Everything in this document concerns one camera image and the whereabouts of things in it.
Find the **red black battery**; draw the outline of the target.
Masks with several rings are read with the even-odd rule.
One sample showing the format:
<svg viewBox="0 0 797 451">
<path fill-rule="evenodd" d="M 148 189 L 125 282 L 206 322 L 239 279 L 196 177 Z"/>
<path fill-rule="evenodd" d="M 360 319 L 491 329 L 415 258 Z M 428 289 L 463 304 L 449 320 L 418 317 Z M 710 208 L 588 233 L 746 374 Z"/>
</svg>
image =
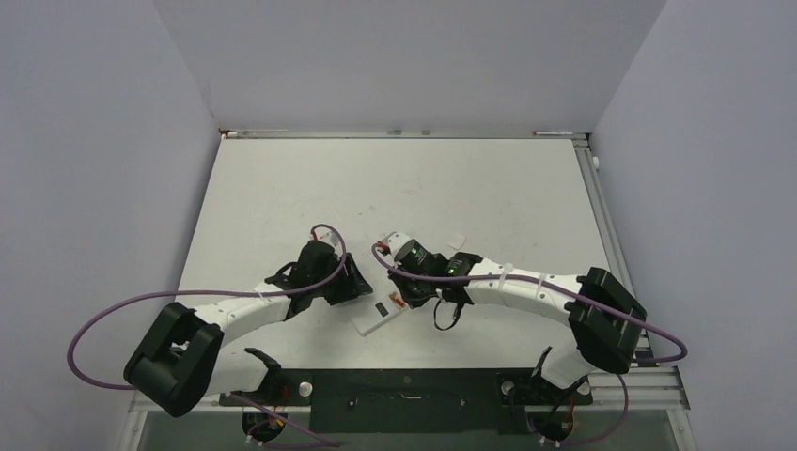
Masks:
<svg viewBox="0 0 797 451">
<path fill-rule="evenodd" d="M 403 309 L 406 307 L 406 303 L 395 293 L 389 295 L 391 302 L 398 308 Z"/>
</svg>

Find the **white red remote control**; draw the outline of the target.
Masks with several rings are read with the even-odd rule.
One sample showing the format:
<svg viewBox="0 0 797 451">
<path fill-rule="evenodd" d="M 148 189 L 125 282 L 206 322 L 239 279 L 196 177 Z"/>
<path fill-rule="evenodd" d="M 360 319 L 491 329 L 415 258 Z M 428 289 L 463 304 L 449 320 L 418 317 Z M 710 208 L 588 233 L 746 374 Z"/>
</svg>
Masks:
<svg viewBox="0 0 797 451">
<path fill-rule="evenodd" d="M 368 336 L 408 309 L 407 304 L 405 308 L 398 309 L 388 296 L 360 306 L 352 315 L 351 323 L 360 336 Z"/>
</svg>

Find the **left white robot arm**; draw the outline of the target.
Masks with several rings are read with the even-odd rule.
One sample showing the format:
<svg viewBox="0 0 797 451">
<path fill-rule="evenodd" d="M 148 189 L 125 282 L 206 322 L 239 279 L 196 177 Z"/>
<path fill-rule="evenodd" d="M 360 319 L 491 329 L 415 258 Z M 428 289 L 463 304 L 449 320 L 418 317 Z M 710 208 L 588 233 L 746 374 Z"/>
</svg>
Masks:
<svg viewBox="0 0 797 451">
<path fill-rule="evenodd" d="M 134 389 L 173 417 L 205 396 L 245 392 L 257 404 L 278 396 L 281 365 L 240 338 L 298 316 L 317 299 L 334 306 L 372 294 L 349 252 L 309 241 L 297 260 L 265 278 L 249 296 L 188 307 L 165 306 L 124 367 Z"/>
</svg>

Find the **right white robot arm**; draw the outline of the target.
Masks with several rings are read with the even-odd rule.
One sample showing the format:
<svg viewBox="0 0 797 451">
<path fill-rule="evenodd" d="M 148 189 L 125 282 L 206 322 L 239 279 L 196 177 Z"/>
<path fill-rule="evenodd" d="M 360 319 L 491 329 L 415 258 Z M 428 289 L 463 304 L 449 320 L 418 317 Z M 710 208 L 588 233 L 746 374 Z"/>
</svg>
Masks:
<svg viewBox="0 0 797 451">
<path fill-rule="evenodd" d="M 596 370 L 623 375 L 632 366 L 647 312 L 605 269 L 592 267 L 583 275 L 529 272 L 476 254 L 445 257 L 400 234 L 377 242 L 373 251 L 385 257 L 388 277 L 405 303 L 451 303 L 453 324 L 467 305 L 500 305 L 568 327 L 572 336 L 542 353 L 530 379 L 533 394 L 544 402 L 558 400 Z"/>
</svg>

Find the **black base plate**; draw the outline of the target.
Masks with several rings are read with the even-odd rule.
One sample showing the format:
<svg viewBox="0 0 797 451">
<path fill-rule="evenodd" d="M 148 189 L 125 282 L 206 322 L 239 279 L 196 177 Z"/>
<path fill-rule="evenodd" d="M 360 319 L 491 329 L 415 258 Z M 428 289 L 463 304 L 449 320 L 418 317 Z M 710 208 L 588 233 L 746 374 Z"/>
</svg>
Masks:
<svg viewBox="0 0 797 451">
<path fill-rule="evenodd" d="M 472 430 L 494 431 L 501 435 L 525 434 L 526 410 L 533 418 L 562 417 L 570 405 L 576 405 L 577 389 L 563 391 L 564 396 L 550 407 L 532 408 L 509 404 L 476 403 L 454 409 L 441 402 L 369 401 L 363 407 L 350 408 L 338 403 L 325 404 L 317 409 L 278 407 L 281 412 L 305 412 L 309 427 L 320 434 L 333 433 L 456 433 Z"/>
</svg>

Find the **aluminium rail back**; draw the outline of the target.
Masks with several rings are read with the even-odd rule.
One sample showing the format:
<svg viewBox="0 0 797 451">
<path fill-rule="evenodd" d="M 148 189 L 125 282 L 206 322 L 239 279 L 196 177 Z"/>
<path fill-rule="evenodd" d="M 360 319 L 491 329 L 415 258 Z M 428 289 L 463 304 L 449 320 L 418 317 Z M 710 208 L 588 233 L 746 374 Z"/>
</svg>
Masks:
<svg viewBox="0 0 797 451">
<path fill-rule="evenodd" d="M 479 131 L 466 129 L 391 129 L 376 132 L 221 129 L 219 133 L 225 139 L 570 139 L 586 141 L 589 137 L 588 132 Z"/>
</svg>

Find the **aluminium rail front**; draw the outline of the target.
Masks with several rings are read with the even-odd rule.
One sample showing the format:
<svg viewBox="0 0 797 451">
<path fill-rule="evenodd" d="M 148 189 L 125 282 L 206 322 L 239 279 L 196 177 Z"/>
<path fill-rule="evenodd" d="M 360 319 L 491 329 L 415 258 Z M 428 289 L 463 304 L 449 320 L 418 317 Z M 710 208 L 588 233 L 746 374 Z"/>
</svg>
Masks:
<svg viewBox="0 0 797 451">
<path fill-rule="evenodd" d="M 266 406 L 317 409 L 325 404 L 357 408 L 369 401 L 441 402 L 454 409 L 476 403 L 550 407 L 564 393 L 533 378 L 529 368 L 469 369 L 283 369 L 249 398 Z M 690 407 L 675 367 L 634 367 L 618 377 L 588 375 L 574 393 L 578 406 L 637 410 Z"/>
</svg>

